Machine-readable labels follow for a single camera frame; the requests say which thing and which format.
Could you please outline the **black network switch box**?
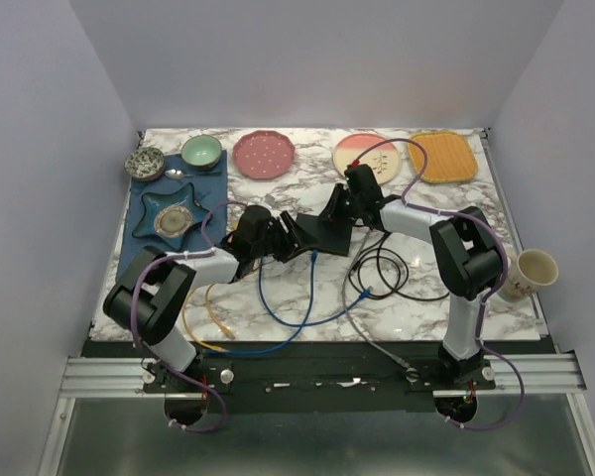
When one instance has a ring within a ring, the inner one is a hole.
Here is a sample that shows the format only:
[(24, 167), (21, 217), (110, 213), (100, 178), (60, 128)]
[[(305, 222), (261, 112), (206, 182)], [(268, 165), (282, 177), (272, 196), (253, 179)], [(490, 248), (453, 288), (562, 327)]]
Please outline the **black network switch box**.
[(332, 222), (323, 217), (299, 213), (297, 226), (308, 235), (307, 250), (335, 256), (349, 254), (353, 230), (350, 222)]

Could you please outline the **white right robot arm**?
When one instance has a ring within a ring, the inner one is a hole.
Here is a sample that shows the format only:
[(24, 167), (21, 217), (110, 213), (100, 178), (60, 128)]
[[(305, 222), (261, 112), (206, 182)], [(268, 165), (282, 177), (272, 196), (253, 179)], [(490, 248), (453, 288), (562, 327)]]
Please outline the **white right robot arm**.
[(469, 358), (480, 352), (486, 302), (507, 275), (504, 246), (476, 206), (459, 211), (417, 205), (395, 195), (385, 197), (368, 165), (345, 173), (345, 211), (373, 229), (429, 243), (444, 286), (449, 317), (442, 347), (449, 354), (436, 364), (436, 376), (456, 389), (472, 377)]

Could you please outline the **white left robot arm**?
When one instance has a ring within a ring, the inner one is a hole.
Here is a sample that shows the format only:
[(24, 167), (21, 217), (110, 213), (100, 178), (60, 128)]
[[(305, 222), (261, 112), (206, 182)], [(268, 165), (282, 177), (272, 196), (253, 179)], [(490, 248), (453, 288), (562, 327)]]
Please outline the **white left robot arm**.
[(334, 187), (320, 215), (275, 217), (264, 206), (248, 205), (235, 231), (205, 251), (168, 255), (145, 247), (105, 298), (104, 313), (168, 365), (166, 379), (176, 390), (192, 390), (200, 377), (197, 350), (177, 328), (188, 291), (237, 282), (267, 256), (286, 263), (307, 251), (324, 252), (327, 213), (343, 191), (341, 183)]

